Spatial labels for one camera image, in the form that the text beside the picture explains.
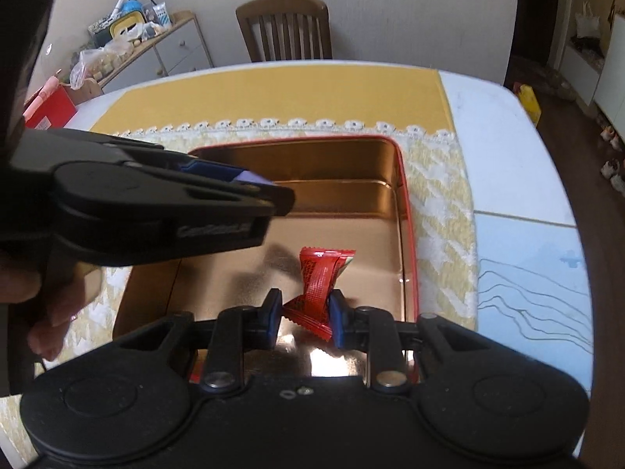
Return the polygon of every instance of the finger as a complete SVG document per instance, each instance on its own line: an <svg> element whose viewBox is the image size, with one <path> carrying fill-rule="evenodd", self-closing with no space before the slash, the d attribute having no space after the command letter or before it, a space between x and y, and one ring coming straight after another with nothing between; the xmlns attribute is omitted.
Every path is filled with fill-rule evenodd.
<svg viewBox="0 0 625 469"><path fill-rule="evenodd" d="M70 321L72 316L91 303L99 292L101 280L102 270L95 269L53 293L47 302L50 324L59 326Z"/></svg>
<svg viewBox="0 0 625 469"><path fill-rule="evenodd" d="M59 326L52 326L47 319L38 321L28 333L28 346L32 352L43 356L46 360L54 360L63 349L63 341L68 329L70 329L70 321Z"/></svg>
<svg viewBox="0 0 625 469"><path fill-rule="evenodd" d="M41 276L34 270L0 262L0 303L22 303L41 289Z"/></svg>

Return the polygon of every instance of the wooden chair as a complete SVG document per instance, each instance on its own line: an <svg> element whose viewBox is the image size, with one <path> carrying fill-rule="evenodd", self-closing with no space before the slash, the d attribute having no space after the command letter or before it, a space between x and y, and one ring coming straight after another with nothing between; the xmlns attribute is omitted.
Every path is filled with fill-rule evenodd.
<svg viewBox="0 0 625 469"><path fill-rule="evenodd" d="M236 17L253 62L332 59L327 6L321 0L253 0L236 9ZM256 23L264 58L254 33Z"/></svg>

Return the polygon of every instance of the doorway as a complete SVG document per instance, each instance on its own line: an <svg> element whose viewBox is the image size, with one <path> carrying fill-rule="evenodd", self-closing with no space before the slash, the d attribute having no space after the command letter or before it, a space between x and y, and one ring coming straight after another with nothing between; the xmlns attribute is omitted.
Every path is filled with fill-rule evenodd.
<svg viewBox="0 0 625 469"><path fill-rule="evenodd" d="M558 0L518 0L511 54L546 65Z"/></svg>

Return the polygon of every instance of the candy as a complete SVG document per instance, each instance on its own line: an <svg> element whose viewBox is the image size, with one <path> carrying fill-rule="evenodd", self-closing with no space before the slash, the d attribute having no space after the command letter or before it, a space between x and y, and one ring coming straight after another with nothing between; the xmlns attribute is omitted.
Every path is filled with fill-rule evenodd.
<svg viewBox="0 0 625 469"><path fill-rule="evenodd" d="M329 341L332 338L332 329L327 312L327 297L354 254L354 250L302 248L299 261L304 279L304 294L283 305L282 315Z"/></svg>

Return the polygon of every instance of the white bag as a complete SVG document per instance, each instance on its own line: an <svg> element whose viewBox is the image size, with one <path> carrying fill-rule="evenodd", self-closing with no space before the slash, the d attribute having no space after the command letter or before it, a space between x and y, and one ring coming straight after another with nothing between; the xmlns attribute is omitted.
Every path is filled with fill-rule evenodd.
<svg viewBox="0 0 625 469"><path fill-rule="evenodd" d="M577 38L583 39L584 37L591 37L593 39L600 39L601 32L599 31L599 16L593 15L593 11L590 8L590 3L584 2L582 13L576 13L575 21L577 23Z"/></svg>

